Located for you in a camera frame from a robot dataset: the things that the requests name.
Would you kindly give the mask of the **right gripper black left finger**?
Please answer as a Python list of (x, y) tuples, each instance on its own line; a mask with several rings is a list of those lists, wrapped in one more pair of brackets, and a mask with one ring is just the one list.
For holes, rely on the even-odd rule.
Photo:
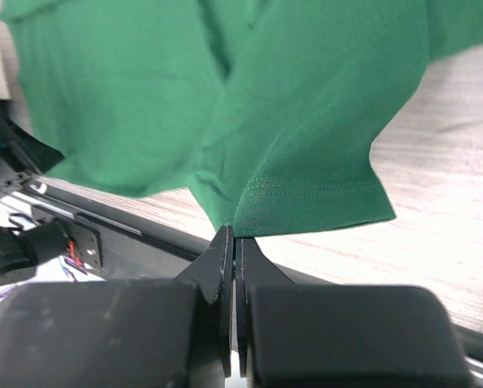
[(0, 387), (222, 387), (234, 239), (172, 279), (30, 283), (0, 305)]

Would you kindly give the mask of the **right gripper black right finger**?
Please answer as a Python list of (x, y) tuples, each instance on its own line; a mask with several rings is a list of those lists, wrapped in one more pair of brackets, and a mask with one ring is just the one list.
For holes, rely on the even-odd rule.
[(471, 387), (448, 313), (410, 285), (297, 284), (235, 242), (240, 372), (250, 387)]

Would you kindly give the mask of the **green t-shirt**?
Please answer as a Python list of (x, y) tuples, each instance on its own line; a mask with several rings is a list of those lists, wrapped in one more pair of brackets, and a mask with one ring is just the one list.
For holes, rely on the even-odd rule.
[(5, 1), (49, 177), (262, 237), (395, 217), (372, 142), (483, 1)]

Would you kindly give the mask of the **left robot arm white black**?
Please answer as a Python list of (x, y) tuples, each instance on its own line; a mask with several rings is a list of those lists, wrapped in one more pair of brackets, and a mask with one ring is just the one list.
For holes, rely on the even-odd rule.
[(56, 221), (21, 231), (0, 226), (0, 286), (33, 278), (40, 265), (68, 246), (68, 235)]

